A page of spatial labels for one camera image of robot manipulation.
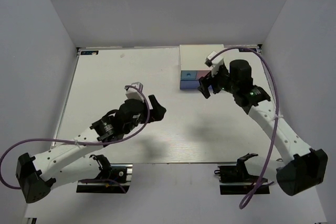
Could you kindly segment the pink drawer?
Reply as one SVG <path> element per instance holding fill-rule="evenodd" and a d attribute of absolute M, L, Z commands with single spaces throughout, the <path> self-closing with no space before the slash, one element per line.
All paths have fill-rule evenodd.
<path fill-rule="evenodd" d="M 200 79 L 201 77 L 205 77 L 209 72 L 211 71 L 210 70 L 198 70 L 196 74 L 196 78 Z"/>

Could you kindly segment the small light blue drawer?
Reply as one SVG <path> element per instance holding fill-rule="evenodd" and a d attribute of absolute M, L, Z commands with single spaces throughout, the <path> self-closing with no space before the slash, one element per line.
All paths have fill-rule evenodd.
<path fill-rule="evenodd" d="M 181 81 L 189 81 L 197 79 L 197 70 L 182 70 L 181 71 Z"/>

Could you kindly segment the wide blue bottom drawer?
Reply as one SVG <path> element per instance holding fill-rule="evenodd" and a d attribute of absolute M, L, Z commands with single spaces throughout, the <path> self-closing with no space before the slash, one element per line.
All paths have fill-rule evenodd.
<path fill-rule="evenodd" d="M 180 90 L 197 90 L 199 87 L 198 80 L 181 80 Z"/>

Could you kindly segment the white drawer organizer box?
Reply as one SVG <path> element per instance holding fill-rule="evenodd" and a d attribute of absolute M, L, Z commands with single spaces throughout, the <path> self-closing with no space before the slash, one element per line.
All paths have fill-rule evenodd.
<path fill-rule="evenodd" d="M 180 45 L 180 77 L 182 70 L 210 70 L 205 64 L 206 57 L 212 51 L 219 52 L 223 49 L 223 44 Z"/>

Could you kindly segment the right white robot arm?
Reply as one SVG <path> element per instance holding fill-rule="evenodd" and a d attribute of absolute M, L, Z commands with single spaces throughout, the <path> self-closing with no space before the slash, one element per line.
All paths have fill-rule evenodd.
<path fill-rule="evenodd" d="M 253 83 L 249 63 L 233 60 L 228 68 L 223 60 L 207 59 L 205 63 L 211 71 L 199 79 L 202 95 L 209 98 L 210 89 L 214 94 L 232 94 L 236 104 L 260 126 L 281 156 L 281 161 L 269 161 L 261 182 L 275 182 L 289 196 L 322 183 L 328 162 L 326 152 L 314 150 L 276 114 L 268 93 Z"/>

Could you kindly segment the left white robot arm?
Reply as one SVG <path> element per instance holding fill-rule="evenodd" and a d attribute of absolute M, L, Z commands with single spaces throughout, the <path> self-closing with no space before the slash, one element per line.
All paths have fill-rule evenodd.
<path fill-rule="evenodd" d="M 108 180 L 111 175 L 108 159 L 94 152 L 130 138 L 130 132 L 140 124 L 163 120 L 166 108 L 154 95 L 148 98 L 150 109 L 145 101 L 126 99 L 118 109 L 107 112 L 76 136 L 72 143 L 62 143 L 36 155 L 22 154 L 18 158 L 16 178 L 25 201 L 35 203 L 53 189 L 78 180 Z"/>

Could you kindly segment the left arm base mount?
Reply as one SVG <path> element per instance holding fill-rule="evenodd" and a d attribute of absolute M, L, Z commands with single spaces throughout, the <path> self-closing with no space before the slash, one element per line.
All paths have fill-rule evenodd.
<path fill-rule="evenodd" d="M 132 164 L 111 164 L 107 172 L 100 172 L 89 182 L 77 183 L 76 193 L 126 194 L 131 185 Z"/>

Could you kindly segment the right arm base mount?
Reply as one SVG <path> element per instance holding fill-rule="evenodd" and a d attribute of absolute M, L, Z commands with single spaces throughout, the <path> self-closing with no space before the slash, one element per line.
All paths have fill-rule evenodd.
<path fill-rule="evenodd" d="M 233 164 L 218 166 L 214 175 L 219 179 L 221 195 L 245 195 L 254 188 L 259 177 L 239 171 Z"/>

